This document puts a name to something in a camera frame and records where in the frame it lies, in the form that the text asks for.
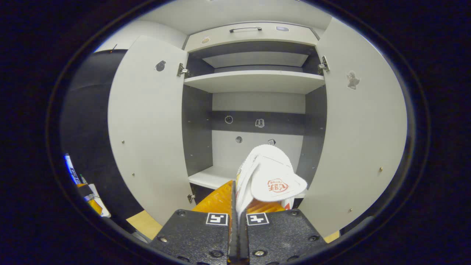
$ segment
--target door hinge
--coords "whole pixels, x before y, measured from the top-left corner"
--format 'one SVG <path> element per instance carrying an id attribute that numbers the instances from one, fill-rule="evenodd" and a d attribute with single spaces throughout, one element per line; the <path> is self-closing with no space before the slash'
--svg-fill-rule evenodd
<path id="1" fill-rule="evenodd" d="M 329 72 L 330 70 L 325 56 L 322 56 L 322 64 L 317 66 L 317 72 L 319 75 L 322 75 L 324 73 L 322 70 L 325 70 L 326 72 Z"/>
<path id="2" fill-rule="evenodd" d="M 177 76 L 181 76 L 182 74 L 184 74 L 184 78 L 190 77 L 190 70 L 185 69 L 183 64 L 180 63 L 178 66 Z"/>
<path id="3" fill-rule="evenodd" d="M 190 204 L 191 204 L 191 203 L 193 202 L 193 199 L 195 198 L 195 196 L 194 196 L 194 195 L 191 195 L 191 194 L 188 194 L 187 198 L 188 198 L 188 201 L 189 201 Z"/>

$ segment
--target drawer handle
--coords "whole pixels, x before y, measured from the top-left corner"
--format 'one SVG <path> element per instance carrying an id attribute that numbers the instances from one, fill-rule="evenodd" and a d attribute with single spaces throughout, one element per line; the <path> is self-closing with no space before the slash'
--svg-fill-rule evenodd
<path id="1" fill-rule="evenodd" d="M 236 30 L 236 29 L 245 29 L 245 28 L 256 28 L 256 29 L 258 29 L 259 31 L 262 30 L 261 27 L 243 27 L 243 28 L 233 28 L 233 29 L 230 29 L 229 32 L 230 32 L 230 33 L 233 33 L 234 30 Z"/>

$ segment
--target drawer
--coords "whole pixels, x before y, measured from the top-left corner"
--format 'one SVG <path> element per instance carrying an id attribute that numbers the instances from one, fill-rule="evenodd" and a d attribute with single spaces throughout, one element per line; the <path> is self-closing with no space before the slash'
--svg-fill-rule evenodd
<path id="1" fill-rule="evenodd" d="M 217 27 L 190 35 L 185 51 L 193 52 L 212 46 L 246 41 L 285 41 L 311 46 L 317 44 L 316 36 L 309 28 L 303 26 L 250 22 Z"/>

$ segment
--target open cabinet door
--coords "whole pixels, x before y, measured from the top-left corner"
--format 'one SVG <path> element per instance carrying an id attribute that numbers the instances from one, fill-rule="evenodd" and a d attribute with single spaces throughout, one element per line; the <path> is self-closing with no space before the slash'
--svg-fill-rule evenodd
<path id="1" fill-rule="evenodd" d="M 333 18 L 316 49 L 330 68 L 324 70 L 327 124 L 300 209 L 325 237 L 354 221 L 386 189 L 402 158 L 407 116 L 393 70 L 355 30 Z"/>
<path id="2" fill-rule="evenodd" d="M 113 156 L 132 195 L 164 225 L 177 209 L 191 209 L 182 142 L 188 53 L 140 36 L 123 57 L 111 86 L 108 130 Z"/>

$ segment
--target ceiling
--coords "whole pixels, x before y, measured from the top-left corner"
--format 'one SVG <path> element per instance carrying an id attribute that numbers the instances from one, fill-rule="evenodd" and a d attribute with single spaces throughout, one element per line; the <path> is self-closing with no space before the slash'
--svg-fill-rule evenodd
<path id="1" fill-rule="evenodd" d="M 242 21 L 280 21 L 325 30 L 332 16 L 297 0 L 175 0 L 143 15 L 192 34 Z"/>

